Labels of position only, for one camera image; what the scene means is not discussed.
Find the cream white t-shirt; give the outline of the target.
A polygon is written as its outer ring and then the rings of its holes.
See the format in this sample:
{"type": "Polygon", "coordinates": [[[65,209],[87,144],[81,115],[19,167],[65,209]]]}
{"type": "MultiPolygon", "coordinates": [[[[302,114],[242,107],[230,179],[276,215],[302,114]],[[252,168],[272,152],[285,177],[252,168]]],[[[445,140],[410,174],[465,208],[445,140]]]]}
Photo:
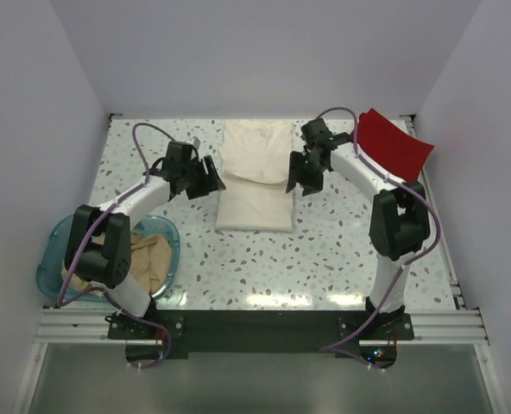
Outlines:
{"type": "Polygon", "coordinates": [[[287,191],[293,123],[229,120],[219,149],[220,192],[216,228],[293,231],[293,194],[287,191]]]}

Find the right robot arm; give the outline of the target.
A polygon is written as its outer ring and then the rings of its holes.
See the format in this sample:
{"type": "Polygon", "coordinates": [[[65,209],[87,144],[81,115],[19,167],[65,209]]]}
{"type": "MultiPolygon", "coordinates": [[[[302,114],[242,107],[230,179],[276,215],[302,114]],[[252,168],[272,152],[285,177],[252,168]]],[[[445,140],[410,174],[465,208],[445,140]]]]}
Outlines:
{"type": "Polygon", "coordinates": [[[287,191],[296,186],[309,196],[324,189],[324,175],[335,172],[348,179],[370,202],[369,238],[378,254],[375,283],[366,298],[363,327],[382,339],[394,329],[391,314],[404,311],[408,262],[431,234],[424,187],[403,183],[372,160],[350,133],[332,133],[317,118],[301,127],[303,150],[289,158],[287,191]]]}

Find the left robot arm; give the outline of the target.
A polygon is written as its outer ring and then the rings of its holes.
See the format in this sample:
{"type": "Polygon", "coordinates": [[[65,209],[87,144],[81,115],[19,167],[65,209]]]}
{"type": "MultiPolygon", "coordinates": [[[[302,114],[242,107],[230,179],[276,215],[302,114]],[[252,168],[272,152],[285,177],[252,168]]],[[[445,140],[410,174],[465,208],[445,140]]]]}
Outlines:
{"type": "Polygon", "coordinates": [[[158,317],[148,311],[151,297],[130,272],[130,231],[155,208],[184,192],[195,199],[225,185],[210,155],[201,158],[186,142],[171,142],[163,157],[147,166],[141,180],[98,206],[83,204],[74,214],[64,259],[67,276],[57,298],[66,306],[91,292],[101,292],[122,313],[139,338],[149,338],[158,317]]]}

